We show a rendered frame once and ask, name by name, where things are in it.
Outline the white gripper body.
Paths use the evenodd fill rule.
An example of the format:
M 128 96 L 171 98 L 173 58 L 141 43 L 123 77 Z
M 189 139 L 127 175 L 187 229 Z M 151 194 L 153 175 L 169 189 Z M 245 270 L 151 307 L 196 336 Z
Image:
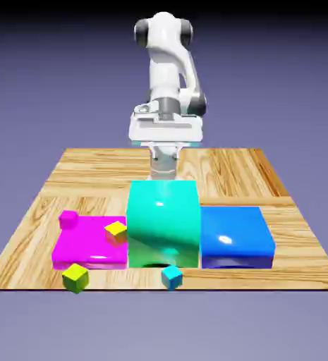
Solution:
M 173 115 L 170 121 L 159 120 L 158 113 L 132 113 L 128 136 L 132 142 L 199 143 L 203 139 L 202 118 Z

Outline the small yellow cube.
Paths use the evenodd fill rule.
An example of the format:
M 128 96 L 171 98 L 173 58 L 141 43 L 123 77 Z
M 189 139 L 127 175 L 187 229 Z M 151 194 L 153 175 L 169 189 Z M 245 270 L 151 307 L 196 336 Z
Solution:
M 120 246 L 127 242 L 127 225 L 115 221 L 104 227 L 106 240 L 113 246 Z

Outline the small magenta cube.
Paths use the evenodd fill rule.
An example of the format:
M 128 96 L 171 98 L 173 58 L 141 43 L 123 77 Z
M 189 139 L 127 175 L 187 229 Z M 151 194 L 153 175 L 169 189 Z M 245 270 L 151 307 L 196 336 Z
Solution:
M 78 222 L 78 213 L 72 210 L 64 210 L 59 216 L 61 230 L 72 229 Z

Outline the small cyan cube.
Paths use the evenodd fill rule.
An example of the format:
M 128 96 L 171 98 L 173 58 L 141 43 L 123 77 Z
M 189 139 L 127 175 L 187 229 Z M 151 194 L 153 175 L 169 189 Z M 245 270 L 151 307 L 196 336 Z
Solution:
M 167 290 L 174 290 L 182 285 L 183 273 L 177 266 L 169 265 L 162 269 L 161 280 Z

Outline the small yellow-green cube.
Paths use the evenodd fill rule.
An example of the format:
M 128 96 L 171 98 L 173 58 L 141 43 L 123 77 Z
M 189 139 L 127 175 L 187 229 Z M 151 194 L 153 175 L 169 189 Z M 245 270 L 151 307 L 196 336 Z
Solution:
M 79 264 L 72 264 L 62 273 L 62 281 L 66 290 L 80 293 L 89 283 L 89 271 Z

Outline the large teal box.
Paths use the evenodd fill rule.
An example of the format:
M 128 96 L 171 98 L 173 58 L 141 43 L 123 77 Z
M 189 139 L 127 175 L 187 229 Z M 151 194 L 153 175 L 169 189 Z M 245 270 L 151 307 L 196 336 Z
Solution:
M 132 181 L 126 223 L 129 267 L 198 267 L 201 210 L 194 180 Z

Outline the large blue box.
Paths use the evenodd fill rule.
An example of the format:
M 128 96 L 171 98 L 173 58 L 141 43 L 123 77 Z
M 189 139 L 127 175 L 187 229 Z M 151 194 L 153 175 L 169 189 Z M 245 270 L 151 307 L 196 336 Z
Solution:
M 201 207 L 203 269 L 270 269 L 276 244 L 259 207 Z

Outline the large magenta box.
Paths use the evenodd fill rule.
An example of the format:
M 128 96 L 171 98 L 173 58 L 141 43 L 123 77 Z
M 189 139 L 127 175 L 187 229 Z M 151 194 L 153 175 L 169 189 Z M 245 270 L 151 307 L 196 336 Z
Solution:
M 64 270 L 76 263 L 88 269 L 125 269 L 128 244 L 113 246 L 106 240 L 104 227 L 123 216 L 81 216 L 72 229 L 61 230 L 51 254 L 53 268 Z

